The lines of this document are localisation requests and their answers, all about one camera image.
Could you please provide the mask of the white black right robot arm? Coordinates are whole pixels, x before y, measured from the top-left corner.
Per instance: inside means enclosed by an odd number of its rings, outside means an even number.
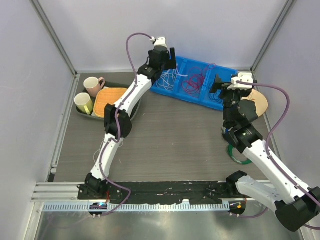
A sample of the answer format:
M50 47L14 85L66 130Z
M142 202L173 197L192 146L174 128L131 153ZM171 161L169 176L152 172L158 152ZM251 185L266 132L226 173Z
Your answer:
M220 91L223 100L223 138L251 160L273 186L237 171L226 179L225 190L233 198L253 198L273 211L287 230L296 232L320 214L320 188L299 179L271 150L270 137L264 139L253 126L258 114L255 102L248 96L255 86L258 83L250 72L239 72L228 82L217 74L210 93Z

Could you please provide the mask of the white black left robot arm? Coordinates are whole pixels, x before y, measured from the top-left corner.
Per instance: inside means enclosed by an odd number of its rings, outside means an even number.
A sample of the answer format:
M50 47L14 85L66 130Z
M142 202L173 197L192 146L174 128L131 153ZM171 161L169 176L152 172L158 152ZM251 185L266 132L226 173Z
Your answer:
M138 69L133 83L124 95L113 105L106 105L104 142L94 167L85 177L84 183L78 185L79 200L100 200L106 196L111 183L109 174L112 162L120 144L132 130L130 116L134 107L161 77L163 71L176 67L175 48L155 46L148 51L147 62Z

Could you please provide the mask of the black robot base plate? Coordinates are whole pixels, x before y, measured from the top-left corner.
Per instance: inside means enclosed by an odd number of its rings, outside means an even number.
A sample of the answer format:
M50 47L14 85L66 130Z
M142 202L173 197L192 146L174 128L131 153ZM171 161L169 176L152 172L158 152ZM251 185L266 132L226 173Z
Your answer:
M189 200L192 205L220 204L223 199L243 199L246 196L220 181L123 181L115 186L107 181L79 184L79 200L110 200L120 204L131 190L129 205L173 205Z

